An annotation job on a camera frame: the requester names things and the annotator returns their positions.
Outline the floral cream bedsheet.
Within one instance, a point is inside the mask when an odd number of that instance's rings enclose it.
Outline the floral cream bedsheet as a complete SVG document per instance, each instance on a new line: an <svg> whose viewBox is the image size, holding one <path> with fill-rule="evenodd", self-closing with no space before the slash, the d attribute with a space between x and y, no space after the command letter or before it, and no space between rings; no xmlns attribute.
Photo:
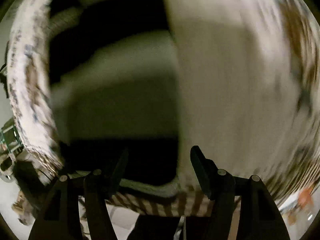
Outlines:
<svg viewBox="0 0 320 240"><path fill-rule="evenodd" d="M277 204L319 185L319 23L304 0L163 0L175 45L180 189L171 198L118 187L106 202L144 215L208 216L190 150L234 176L258 175ZM22 0L7 51L7 89L25 149L66 168L52 110L52 0Z"/></svg>

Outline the grey black garment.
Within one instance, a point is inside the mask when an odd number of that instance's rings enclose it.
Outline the grey black garment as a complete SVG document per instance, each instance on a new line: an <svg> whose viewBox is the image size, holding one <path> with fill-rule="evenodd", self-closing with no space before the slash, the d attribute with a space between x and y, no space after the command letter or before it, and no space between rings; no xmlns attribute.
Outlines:
<svg viewBox="0 0 320 240"><path fill-rule="evenodd" d="M52 110L65 167L112 169L121 186L180 189L175 45L163 0L52 0Z"/></svg>

